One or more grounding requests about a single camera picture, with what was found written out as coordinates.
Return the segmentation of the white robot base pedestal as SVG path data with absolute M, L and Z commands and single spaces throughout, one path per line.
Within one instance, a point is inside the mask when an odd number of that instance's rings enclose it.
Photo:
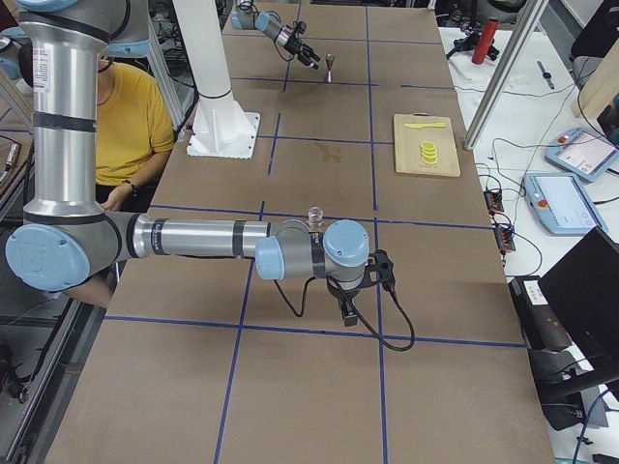
M 188 154 L 247 160 L 260 115 L 244 111 L 233 95 L 216 4 L 179 0 L 173 5 L 198 93 Z

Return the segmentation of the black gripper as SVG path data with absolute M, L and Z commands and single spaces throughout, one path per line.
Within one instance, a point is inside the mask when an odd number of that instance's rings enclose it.
M 306 45 L 297 36 L 291 36 L 283 45 L 283 48 L 291 55 L 292 58 L 297 58 L 304 66 L 317 70 L 320 57 L 314 50 Z
M 358 315 L 353 308 L 355 307 L 354 299 L 360 293 L 360 290 L 356 288 L 346 290 L 333 277 L 328 277 L 326 282 L 329 293 L 338 301 L 344 326 L 353 327 L 357 325 Z

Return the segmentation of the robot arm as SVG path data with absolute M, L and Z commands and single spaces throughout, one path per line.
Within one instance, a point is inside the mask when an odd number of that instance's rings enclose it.
M 297 59 L 308 68 L 319 69 L 320 57 L 301 38 L 307 29 L 303 20 L 294 21 L 292 26 L 284 25 L 277 12 L 260 12 L 248 2 L 239 4 L 232 12 L 230 20 L 234 29 L 259 31 L 269 38 L 275 47 L 285 50 L 289 57 L 281 56 L 284 61 Z
M 368 234 L 344 219 L 325 229 L 299 220 L 170 220 L 107 212 L 95 197 L 98 60 L 148 53 L 144 1 L 23 1 L 20 27 L 33 44 L 36 187 L 6 245 L 26 284 L 59 292 L 111 264 L 150 255 L 254 261 L 260 277 L 323 278 L 343 322 L 361 319 L 353 300 L 371 286 L 378 256 Z

